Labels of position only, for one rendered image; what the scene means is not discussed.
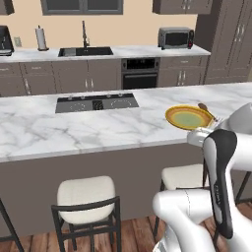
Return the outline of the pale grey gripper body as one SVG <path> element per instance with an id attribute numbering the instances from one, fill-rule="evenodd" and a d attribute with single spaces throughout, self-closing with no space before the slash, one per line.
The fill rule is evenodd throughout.
<path id="1" fill-rule="evenodd" d="M 198 127 L 187 134 L 187 143 L 202 148 L 204 140 L 213 132 L 213 129 Z"/>

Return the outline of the yellow green plate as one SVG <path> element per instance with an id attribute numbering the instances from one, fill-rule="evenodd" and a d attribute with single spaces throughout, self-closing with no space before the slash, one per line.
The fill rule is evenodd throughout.
<path id="1" fill-rule="evenodd" d="M 172 126 L 183 130 L 195 130 L 198 127 L 211 126 L 215 120 L 208 111 L 193 105 L 179 104 L 165 112 L 165 119 Z"/>

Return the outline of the brown wooden spoon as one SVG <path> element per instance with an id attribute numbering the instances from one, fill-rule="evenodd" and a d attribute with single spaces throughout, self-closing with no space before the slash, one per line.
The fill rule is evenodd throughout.
<path id="1" fill-rule="evenodd" d="M 212 117 L 213 117 L 213 119 L 216 121 L 216 122 L 218 122 L 218 120 L 215 118 L 215 116 L 209 111 L 209 109 L 207 108 L 207 106 L 205 105 L 205 104 L 203 104 L 203 103 L 198 103 L 198 106 L 199 106 L 199 108 L 201 108 L 201 109 L 203 109 L 203 110 L 205 110 L 205 111 L 207 111 Z"/>

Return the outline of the black stool white cushion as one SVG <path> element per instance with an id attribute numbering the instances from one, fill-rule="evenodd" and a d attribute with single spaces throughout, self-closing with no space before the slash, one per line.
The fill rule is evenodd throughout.
<path id="1" fill-rule="evenodd" d="M 238 204 L 241 204 L 241 203 L 252 203 L 252 198 L 246 198 L 246 199 L 242 199 L 241 196 L 242 196 L 242 193 L 245 189 L 245 186 L 249 180 L 249 177 L 251 175 L 251 171 L 247 171 L 245 176 L 244 176 L 244 179 L 241 183 L 241 186 L 239 188 L 239 191 L 236 195 L 236 198 L 235 198 L 235 204 L 238 205 Z"/>
<path id="2" fill-rule="evenodd" d="M 208 175 L 201 163 L 167 167 L 161 172 L 160 191 L 178 188 L 207 189 Z"/>
<path id="3" fill-rule="evenodd" d="M 95 236 L 108 233 L 116 252 L 122 252 L 120 197 L 109 176 L 63 181 L 57 191 L 57 204 L 51 206 L 60 252 L 66 252 L 64 241 L 72 240 L 77 250 L 79 237 L 88 236 L 95 252 Z"/>
<path id="4" fill-rule="evenodd" d="M 21 241 L 19 239 L 19 236 L 17 235 L 17 232 L 15 231 L 12 222 L 10 220 L 10 217 L 5 209 L 5 206 L 2 202 L 2 200 L 0 199 L 0 214 L 5 222 L 5 224 L 7 225 L 10 234 L 7 236 L 0 236 L 0 242 L 5 242 L 5 241 L 14 241 L 18 247 L 19 252 L 25 252 Z"/>

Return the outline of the grey base cupboards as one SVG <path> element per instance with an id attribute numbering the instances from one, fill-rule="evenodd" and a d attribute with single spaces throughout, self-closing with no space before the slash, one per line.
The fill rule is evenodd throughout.
<path id="1" fill-rule="evenodd" d="M 119 59 L 0 63 L 0 96 L 113 91 L 120 74 Z"/>
<path id="2" fill-rule="evenodd" d="M 207 55 L 161 57 L 159 61 L 159 88 L 199 86 L 203 84 Z"/>

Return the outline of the black built-in oven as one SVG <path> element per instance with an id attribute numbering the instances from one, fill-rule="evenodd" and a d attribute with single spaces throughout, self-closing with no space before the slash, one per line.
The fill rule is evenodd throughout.
<path id="1" fill-rule="evenodd" d="M 152 89 L 158 84 L 159 59 L 156 57 L 121 60 L 122 89 Z"/>

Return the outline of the tall grey cupboards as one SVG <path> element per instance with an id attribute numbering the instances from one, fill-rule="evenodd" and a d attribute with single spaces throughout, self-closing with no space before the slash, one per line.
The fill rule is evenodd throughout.
<path id="1" fill-rule="evenodd" d="M 252 68 L 252 0 L 213 0 L 199 15 L 194 43 L 211 53 L 206 84 L 246 82 Z"/>

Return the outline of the grey toaster oven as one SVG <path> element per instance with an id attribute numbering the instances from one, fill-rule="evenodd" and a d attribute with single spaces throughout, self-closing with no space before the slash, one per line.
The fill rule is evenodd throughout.
<path id="1" fill-rule="evenodd" d="M 157 36 L 157 46 L 162 50 L 173 48 L 191 49 L 194 43 L 194 31 L 189 28 L 160 28 Z"/>

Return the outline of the black hob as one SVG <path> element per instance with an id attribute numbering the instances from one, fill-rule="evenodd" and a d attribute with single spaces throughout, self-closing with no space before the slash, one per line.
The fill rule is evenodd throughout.
<path id="1" fill-rule="evenodd" d="M 81 111 L 135 108 L 139 104 L 132 93 L 102 94 L 59 97 L 55 112 L 69 113 Z"/>

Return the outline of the black sink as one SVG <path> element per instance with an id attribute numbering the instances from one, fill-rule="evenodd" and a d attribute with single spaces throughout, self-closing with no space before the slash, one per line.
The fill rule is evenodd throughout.
<path id="1" fill-rule="evenodd" d="M 99 56 L 99 55 L 112 55 L 113 52 L 109 46 L 102 47 L 68 47 L 59 50 L 59 57 L 72 57 L 72 56 Z"/>

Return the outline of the dark tap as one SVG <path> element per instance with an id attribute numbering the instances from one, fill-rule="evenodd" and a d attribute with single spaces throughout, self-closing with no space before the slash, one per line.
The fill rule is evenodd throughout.
<path id="1" fill-rule="evenodd" d="M 88 38 L 87 38 L 85 21 L 82 21 L 82 27 L 83 27 L 83 42 L 84 42 L 84 48 L 87 48 L 88 46 L 90 46 L 90 44 L 89 44 Z"/>

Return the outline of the grey framed window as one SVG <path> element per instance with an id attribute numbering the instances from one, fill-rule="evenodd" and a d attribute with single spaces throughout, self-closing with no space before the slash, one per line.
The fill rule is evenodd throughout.
<path id="1" fill-rule="evenodd" d="M 42 14 L 122 15 L 124 0 L 40 0 Z"/>

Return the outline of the paper towel roll holder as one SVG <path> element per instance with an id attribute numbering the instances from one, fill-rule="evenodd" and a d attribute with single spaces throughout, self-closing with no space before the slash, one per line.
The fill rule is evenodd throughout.
<path id="1" fill-rule="evenodd" d="M 36 35 L 36 40 L 37 40 L 37 50 L 47 51 L 48 47 L 46 45 L 44 29 L 41 26 L 38 26 L 35 29 L 35 35 Z"/>

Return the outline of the black coffee machine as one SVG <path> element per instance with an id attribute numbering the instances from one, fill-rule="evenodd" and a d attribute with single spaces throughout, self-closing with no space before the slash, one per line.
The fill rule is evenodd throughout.
<path id="1" fill-rule="evenodd" d="M 12 39 L 7 26 L 0 26 L 0 56 L 11 56 L 14 52 Z"/>

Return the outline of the grey wall cupboard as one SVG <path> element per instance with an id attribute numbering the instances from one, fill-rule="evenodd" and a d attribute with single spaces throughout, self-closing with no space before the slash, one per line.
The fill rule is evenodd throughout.
<path id="1" fill-rule="evenodd" d="M 153 12 L 160 15 L 207 15 L 213 0 L 153 0 Z"/>
<path id="2" fill-rule="evenodd" d="M 0 0 L 0 15 L 14 14 L 14 6 L 12 0 Z"/>

